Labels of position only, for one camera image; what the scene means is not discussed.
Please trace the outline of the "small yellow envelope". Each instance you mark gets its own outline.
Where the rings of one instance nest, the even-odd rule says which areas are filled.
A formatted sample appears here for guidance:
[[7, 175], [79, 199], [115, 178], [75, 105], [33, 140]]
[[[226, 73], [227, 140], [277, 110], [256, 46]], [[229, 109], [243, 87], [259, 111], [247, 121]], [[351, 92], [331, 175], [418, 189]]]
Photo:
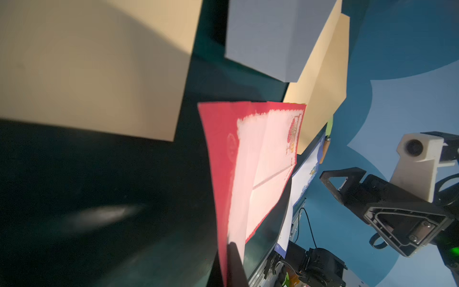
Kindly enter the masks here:
[[284, 102], [306, 105], [298, 138], [302, 154], [347, 97], [350, 18], [337, 1], [300, 79], [290, 83]]

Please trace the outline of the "red bordered letter paper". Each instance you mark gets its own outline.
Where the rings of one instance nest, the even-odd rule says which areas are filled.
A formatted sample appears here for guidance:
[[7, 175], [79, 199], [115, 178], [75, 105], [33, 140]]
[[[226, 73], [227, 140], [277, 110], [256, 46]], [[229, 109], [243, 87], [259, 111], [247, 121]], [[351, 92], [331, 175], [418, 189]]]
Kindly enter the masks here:
[[198, 112], [208, 148], [218, 261], [209, 286], [226, 287], [227, 245], [244, 262], [246, 242], [280, 200], [296, 165], [304, 104], [203, 102]]

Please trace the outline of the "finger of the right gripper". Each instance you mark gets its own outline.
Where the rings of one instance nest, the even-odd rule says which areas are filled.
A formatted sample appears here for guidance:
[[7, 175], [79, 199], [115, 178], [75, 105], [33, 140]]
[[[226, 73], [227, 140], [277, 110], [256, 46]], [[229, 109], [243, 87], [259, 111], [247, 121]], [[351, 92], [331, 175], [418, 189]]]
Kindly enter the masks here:
[[359, 191], [361, 180], [366, 171], [359, 167], [324, 171], [319, 179], [331, 192], [333, 197], [342, 205], [347, 205]]

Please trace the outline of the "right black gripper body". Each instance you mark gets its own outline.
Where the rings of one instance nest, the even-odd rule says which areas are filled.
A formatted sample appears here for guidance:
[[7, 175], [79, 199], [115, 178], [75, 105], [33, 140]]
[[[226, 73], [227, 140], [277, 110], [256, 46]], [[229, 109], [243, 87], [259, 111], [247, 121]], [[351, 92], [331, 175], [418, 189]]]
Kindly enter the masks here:
[[369, 243], [375, 249], [391, 247], [404, 257], [435, 245], [453, 273], [459, 271], [459, 176], [448, 176], [434, 185], [434, 200], [427, 202], [368, 175], [359, 184], [361, 215], [376, 233]]

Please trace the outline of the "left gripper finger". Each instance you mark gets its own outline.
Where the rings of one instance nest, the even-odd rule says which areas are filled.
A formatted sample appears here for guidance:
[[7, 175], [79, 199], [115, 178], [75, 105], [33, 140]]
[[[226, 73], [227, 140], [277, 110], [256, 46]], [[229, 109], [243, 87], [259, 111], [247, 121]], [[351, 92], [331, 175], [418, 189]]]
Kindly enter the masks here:
[[227, 245], [227, 287], [249, 287], [237, 245]]

